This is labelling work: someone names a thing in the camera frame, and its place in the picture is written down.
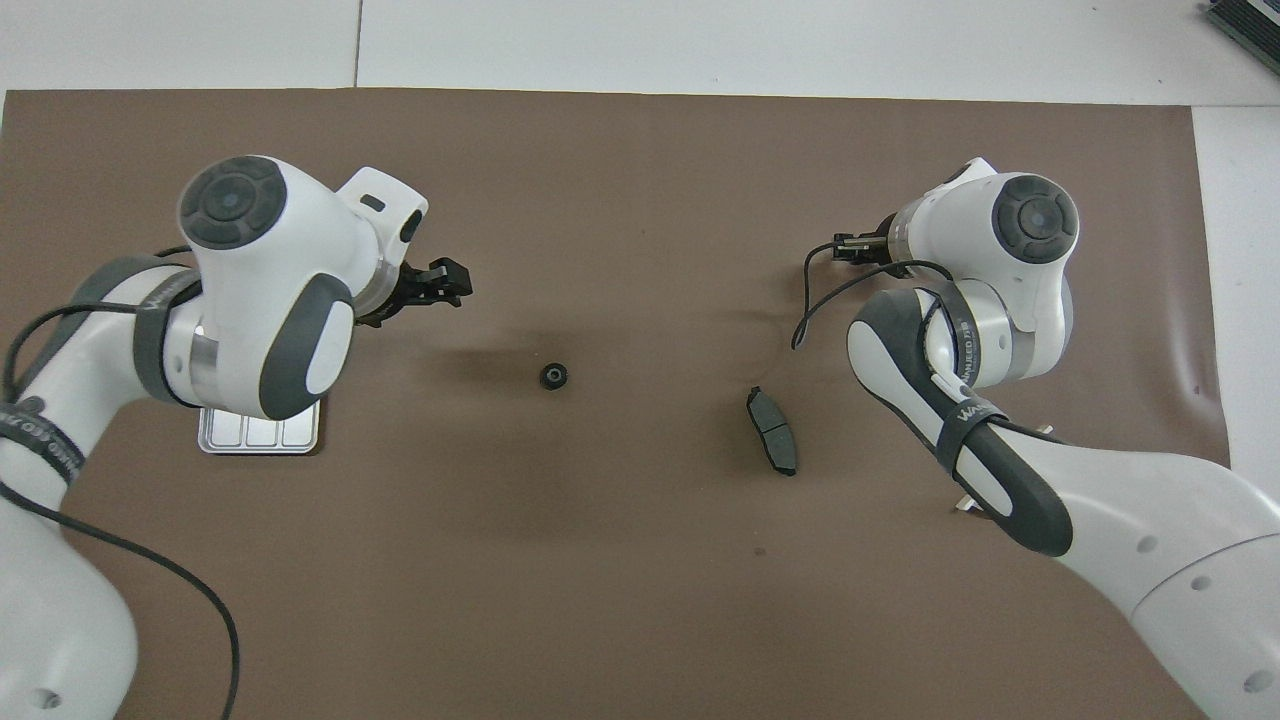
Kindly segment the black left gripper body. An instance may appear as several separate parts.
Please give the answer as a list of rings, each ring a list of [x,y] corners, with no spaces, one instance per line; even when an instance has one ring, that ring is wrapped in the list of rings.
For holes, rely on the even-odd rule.
[[[374,282],[355,297],[355,324],[380,328],[412,301],[422,297],[429,270],[401,263],[393,275],[390,268],[375,274]]]

